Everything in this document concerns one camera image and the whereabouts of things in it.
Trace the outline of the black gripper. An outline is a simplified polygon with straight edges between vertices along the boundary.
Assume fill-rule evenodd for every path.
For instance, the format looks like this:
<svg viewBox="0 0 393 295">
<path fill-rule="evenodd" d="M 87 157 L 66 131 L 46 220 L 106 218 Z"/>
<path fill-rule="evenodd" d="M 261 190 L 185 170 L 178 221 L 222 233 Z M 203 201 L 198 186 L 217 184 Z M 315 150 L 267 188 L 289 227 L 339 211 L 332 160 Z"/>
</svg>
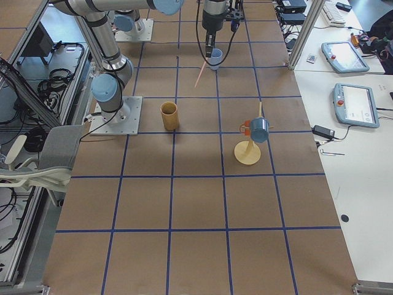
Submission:
<svg viewBox="0 0 393 295">
<path fill-rule="evenodd" d="M 231 24 L 232 36 L 229 45 L 230 49 L 240 21 L 243 19 L 243 11 L 239 9 L 230 9 L 229 12 L 224 12 L 220 15 L 213 15 L 203 10 L 202 27 L 206 30 L 205 56 L 212 56 L 212 51 L 215 48 L 216 33 L 222 29 L 224 21 L 230 21 Z"/>
</svg>

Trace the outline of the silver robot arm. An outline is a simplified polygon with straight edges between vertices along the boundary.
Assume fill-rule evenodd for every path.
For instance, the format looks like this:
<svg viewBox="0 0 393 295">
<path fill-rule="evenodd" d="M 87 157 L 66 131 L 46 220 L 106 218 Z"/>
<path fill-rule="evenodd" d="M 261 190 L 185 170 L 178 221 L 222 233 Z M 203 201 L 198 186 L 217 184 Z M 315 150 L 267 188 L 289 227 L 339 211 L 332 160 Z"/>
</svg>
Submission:
<svg viewBox="0 0 393 295">
<path fill-rule="evenodd" d="M 142 34 L 145 30 L 139 10 L 115 10 L 113 23 L 118 30 L 130 36 Z"/>
<path fill-rule="evenodd" d="M 82 17 L 93 36 L 93 43 L 99 47 L 106 71 L 115 71 L 123 66 L 121 53 L 116 44 L 106 12 L 110 10 L 153 9 L 165 15 L 173 15 L 183 6 L 183 1 L 50 1 L 61 12 Z M 200 50 L 205 63 L 212 63 L 213 50 L 216 48 L 216 34 L 225 21 L 231 23 L 232 34 L 238 30 L 243 19 L 243 2 L 204 1 L 202 27 L 206 30 L 205 49 Z"/>
</svg>

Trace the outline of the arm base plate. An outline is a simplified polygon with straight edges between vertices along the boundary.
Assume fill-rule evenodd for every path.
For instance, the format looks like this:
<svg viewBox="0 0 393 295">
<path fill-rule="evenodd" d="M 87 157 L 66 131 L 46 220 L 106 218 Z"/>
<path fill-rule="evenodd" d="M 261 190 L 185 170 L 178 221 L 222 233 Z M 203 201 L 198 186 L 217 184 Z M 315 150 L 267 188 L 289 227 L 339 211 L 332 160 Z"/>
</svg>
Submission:
<svg viewBox="0 0 393 295">
<path fill-rule="evenodd" d="M 106 123 L 113 114 L 94 116 L 89 131 L 95 136 L 137 135 L 142 101 L 141 96 L 123 96 L 123 106 L 115 117 Z"/>
<path fill-rule="evenodd" d="M 116 28 L 115 40 L 117 42 L 150 42 L 154 20 L 152 18 L 140 18 L 134 21 L 130 17 L 120 17 L 114 19 Z"/>
</svg>

